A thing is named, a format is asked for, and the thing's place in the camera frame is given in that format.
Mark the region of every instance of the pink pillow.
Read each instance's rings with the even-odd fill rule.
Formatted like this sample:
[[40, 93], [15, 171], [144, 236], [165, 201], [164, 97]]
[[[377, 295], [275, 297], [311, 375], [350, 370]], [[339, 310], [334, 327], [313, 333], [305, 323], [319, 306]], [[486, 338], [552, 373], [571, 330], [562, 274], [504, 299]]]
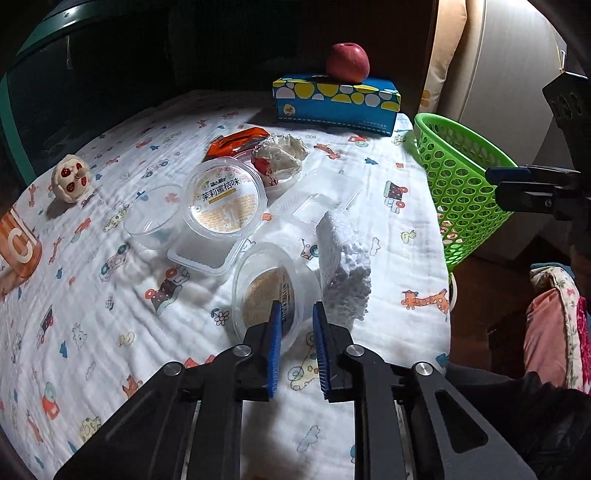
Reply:
[[545, 291], [527, 309], [524, 341], [526, 372], [537, 372], [543, 383], [566, 385], [566, 336], [564, 310], [556, 288]]

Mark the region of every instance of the metal screw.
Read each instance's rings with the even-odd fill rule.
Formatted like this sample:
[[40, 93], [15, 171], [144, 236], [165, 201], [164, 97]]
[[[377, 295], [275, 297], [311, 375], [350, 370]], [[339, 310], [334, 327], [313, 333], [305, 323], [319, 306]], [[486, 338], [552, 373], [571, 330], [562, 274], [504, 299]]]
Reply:
[[250, 348], [248, 345], [245, 345], [244, 343], [241, 343], [232, 349], [232, 353], [236, 356], [248, 356], [252, 353], [252, 348]]
[[182, 369], [183, 365], [178, 362], [168, 362], [163, 367], [164, 373], [169, 377], [174, 377], [175, 375], [178, 375]]
[[415, 371], [424, 377], [428, 377], [433, 373], [433, 367], [426, 362], [416, 364], [414, 367]]
[[365, 348], [363, 348], [361, 345], [349, 345], [346, 352], [350, 356], [361, 356], [365, 353]]

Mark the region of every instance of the white ceramic ornament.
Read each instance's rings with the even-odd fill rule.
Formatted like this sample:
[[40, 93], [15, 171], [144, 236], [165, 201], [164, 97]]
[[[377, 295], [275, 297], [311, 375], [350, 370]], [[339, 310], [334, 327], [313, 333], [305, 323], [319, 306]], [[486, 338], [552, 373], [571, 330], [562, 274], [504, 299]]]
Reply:
[[66, 155], [53, 169], [51, 186], [56, 198], [76, 203], [90, 187], [88, 165], [76, 155]]

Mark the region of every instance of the white blanket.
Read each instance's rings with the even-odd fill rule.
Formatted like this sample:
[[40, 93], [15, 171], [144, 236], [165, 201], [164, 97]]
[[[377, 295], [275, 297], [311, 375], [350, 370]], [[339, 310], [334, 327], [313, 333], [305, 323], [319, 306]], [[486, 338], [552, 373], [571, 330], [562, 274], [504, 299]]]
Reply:
[[[237, 343], [232, 277], [219, 284], [163, 252], [130, 246], [120, 216], [138, 193], [182, 184], [212, 139], [253, 125], [302, 137], [306, 162], [363, 182], [350, 212], [371, 246], [372, 293], [355, 342], [389, 362], [445, 365], [447, 271], [426, 174], [405, 149], [408, 118], [398, 116], [391, 138], [299, 128], [273, 121], [269, 97], [192, 92], [148, 109], [78, 152], [93, 177], [84, 207], [60, 210], [49, 172], [17, 201], [43, 257], [0, 303], [0, 423], [39, 479], [52, 478], [162, 364], [202, 364]], [[297, 239], [313, 270], [314, 241]], [[174, 300], [156, 311], [148, 292], [171, 276], [179, 280]], [[353, 405], [324, 401], [311, 330], [306, 325], [282, 356], [276, 398], [245, 405], [245, 480], [353, 477]]]

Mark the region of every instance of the crumpled plastic bag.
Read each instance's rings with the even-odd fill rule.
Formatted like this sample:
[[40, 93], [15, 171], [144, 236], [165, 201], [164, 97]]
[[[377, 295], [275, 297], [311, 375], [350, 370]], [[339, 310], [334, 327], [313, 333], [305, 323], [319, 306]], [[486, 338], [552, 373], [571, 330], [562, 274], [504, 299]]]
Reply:
[[270, 187], [300, 173], [308, 153], [301, 138], [272, 134], [254, 148], [251, 161], [261, 174], [265, 187]]

